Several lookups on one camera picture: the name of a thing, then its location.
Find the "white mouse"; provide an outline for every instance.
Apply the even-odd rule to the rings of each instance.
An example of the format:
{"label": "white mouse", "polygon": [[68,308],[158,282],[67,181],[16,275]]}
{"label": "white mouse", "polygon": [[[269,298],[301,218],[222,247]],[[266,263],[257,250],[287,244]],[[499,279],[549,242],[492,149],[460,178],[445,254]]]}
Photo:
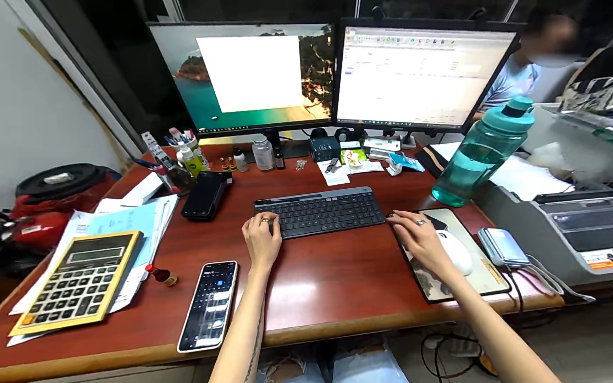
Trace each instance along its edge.
{"label": "white mouse", "polygon": [[437,231],[437,237],[448,256],[451,257],[455,268],[464,276],[472,274],[472,257],[460,240],[447,231]]}

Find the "light blue shirt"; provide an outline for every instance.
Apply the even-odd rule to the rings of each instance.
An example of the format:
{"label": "light blue shirt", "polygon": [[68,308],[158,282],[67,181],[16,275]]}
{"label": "light blue shirt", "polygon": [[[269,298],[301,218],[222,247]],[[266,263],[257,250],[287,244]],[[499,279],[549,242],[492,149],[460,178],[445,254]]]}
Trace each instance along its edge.
{"label": "light blue shirt", "polygon": [[505,106],[513,97],[528,95],[540,76],[541,68],[538,65],[527,64],[519,67],[510,56],[501,72],[498,73],[496,81],[486,92],[484,103],[479,111],[485,112],[496,106]]}

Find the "person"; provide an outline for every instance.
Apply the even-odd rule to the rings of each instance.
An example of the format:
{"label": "person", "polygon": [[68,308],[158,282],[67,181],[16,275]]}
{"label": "person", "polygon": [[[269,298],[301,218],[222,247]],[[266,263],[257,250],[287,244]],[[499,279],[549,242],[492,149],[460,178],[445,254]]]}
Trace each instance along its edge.
{"label": "person", "polygon": [[474,119],[481,119],[491,108],[505,106],[516,96],[531,93],[541,77],[539,64],[564,52],[577,33],[576,23],[570,18],[533,10],[522,34],[521,47],[507,59]]}
{"label": "person", "polygon": [[[559,382],[538,355],[455,268],[441,245],[431,221],[423,214],[394,212],[399,217],[387,218],[387,221],[393,224],[392,227],[413,256],[451,290],[463,311],[465,320],[472,327],[482,348],[498,370],[498,377],[503,382]],[[243,225],[243,235],[252,265],[243,298],[236,309],[212,370],[210,383],[255,381],[261,339],[264,335],[266,284],[282,241],[277,218],[278,215],[275,213],[263,212]],[[270,220],[273,220],[273,235],[269,232]],[[338,361],[336,361],[333,382],[408,382],[398,369],[391,353],[376,355],[379,360],[375,362],[361,362],[360,358],[353,357],[353,362],[359,361],[355,365],[355,373],[338,373]],[[394,373],[394,366],[399,373]],[[301,367],[304,374],[298,379],[289,380],[290,382],[323,382],[320,374],[314,372],[317,369],[316,364],[312,363],[310,369],[305,364]],[[266,374],[264,378],[266,381],[271,379]]]}

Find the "black round lid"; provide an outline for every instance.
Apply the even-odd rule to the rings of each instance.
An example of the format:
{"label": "black round lid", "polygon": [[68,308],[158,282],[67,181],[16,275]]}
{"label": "black round lid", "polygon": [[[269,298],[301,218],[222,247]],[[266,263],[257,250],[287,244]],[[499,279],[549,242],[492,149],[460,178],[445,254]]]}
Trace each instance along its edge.
{"label": "black round lid", "polygon": [[[72,180],[49,184],[44,182],[47,177],[70,173]],[[98,184],[105,179],[105,170],[91,163],[72,163],[57,168],[44,170],[32,177],[24,179],[16,187],[16,197],[29,195],[25,203],[36,205],[47,200],[66,198]]]}

